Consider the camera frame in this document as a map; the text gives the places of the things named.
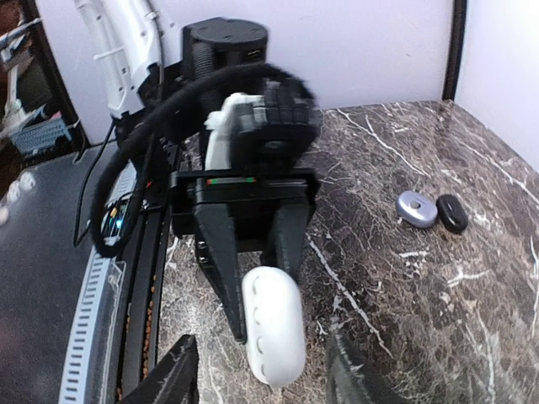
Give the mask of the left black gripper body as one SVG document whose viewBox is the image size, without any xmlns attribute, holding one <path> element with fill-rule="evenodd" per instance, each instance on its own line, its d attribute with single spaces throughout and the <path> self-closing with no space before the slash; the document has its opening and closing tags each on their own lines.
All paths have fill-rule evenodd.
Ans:
<svg viewBox="0 0 539 404">
<path fill-rule="evenodd" d="M 318 178 L 312 168 L 283 173 L 241 174 L 234 170 L 175 171 L 169 177 L 172 228 L 176 237 L 198 231 L 195 208 L 225 205 L 235 226 L 238 250 L 263 250 L 274 216 L 286 205 L 301 205 L 311 220 Z"/>
</svg>

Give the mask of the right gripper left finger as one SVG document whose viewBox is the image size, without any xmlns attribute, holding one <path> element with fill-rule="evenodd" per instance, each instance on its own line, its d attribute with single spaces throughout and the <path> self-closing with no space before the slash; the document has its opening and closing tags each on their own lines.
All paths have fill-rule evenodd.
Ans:
<svg viewBox="0 0 539 404">
<path fill-rule="evenodd" d="M 121 402 L 198 403 L 198 364 L 195 335 L 185 334 L 169 349 L 148 377 Z"/>
</svg>

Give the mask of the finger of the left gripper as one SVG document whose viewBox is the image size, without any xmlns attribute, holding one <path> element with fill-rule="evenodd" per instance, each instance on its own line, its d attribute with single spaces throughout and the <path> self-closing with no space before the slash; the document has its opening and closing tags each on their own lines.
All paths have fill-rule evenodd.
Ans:
<svg viewBox="0 0 539 404">
<path fill-rule="evenodd" d="M 199 265 L 221 300 L 232 335 L 238 342 L 247 340 L 241 274 L 237 260 L 235 226 L 224 204 L 197 205 L 196 240 Z"/>
<path fill-rule="evenodd" d="M 311 217 L 309 204 L 282 205 L 273 218 L 264 264 L 283 270 L 297 282 L 302 265 L 305 232 Z"/>
</svg>

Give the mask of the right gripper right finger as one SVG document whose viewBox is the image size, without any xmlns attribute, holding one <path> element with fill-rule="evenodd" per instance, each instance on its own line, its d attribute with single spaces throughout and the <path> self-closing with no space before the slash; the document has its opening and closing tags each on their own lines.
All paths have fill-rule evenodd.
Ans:
<svg viewBox="0 0 539 404">
<path fill-rule="evenodd" d="M 404 403 L 341 332 L 326 347 L 326 403 Z"/>
</svg>

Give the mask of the white charging case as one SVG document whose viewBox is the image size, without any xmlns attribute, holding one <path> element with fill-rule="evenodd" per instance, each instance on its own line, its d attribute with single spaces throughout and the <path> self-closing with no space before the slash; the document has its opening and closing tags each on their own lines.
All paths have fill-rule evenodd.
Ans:
<svg viewBox="0 0 539 404">
<path fill-rule="evenodd" d="M 242 281 L 249 367 L 260 382 L 279 389 L 304 370 L 306 343 L 302 297 L 285 271 L 259 266 Z"/>
</svg>

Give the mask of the purple charging case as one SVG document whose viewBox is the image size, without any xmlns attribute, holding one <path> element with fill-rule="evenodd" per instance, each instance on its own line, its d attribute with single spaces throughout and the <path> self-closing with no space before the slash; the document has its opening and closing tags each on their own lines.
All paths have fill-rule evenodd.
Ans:
<svg viewBox="0 0 539 404">
<path fill-rule="evenodd" d="M 435 203 L 412 190 L 404 191 L 397 197 L 396 211 L 404 221 L 421 229 L 432 227 L 438 217 Z"/>
</svg>

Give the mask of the black earbud charging case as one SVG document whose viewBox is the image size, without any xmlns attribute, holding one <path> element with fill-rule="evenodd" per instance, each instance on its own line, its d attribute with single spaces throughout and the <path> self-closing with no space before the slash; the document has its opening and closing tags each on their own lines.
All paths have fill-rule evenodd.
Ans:
<svg viewBox="0 0 539 404">
<path fill-rule="evenodd" d="M 468 216 L 460 200 L 453 194 L 443 194 L 435 202 L 438 216 L 444 227 L 454 234 L 463 233 L 468 226 Z"/>
</svg>

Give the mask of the blue plastic basket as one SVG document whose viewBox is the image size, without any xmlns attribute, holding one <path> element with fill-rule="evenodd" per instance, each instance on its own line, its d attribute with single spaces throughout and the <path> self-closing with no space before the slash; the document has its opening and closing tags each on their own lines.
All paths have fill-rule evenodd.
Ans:
<svg viewBox="0 0 539 404">
<path fill-rule="evenodd" d="M 54 147 L 61 138 L 68 142 L 72 140 L 69 129 L 62 118 L 55 118 L 25 127 L 10 136 L 11 142 L 23 156 L 35 155 L 45 149 Z"/>
</svg>

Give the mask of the left black frame post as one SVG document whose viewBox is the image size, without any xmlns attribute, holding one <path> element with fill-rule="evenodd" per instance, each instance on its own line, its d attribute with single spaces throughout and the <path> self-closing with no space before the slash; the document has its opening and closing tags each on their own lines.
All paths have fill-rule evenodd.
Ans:
<svg viewBox="0 0 539 404">
<path fill-rule="evenodd" d="M 467 0 L 454 0 L 451 16 L 451 35 L 446 63 L 446 74 L 441 99 L 453 101 L 461 69 L 462 51 L 467 21 Z"/>
</svg>

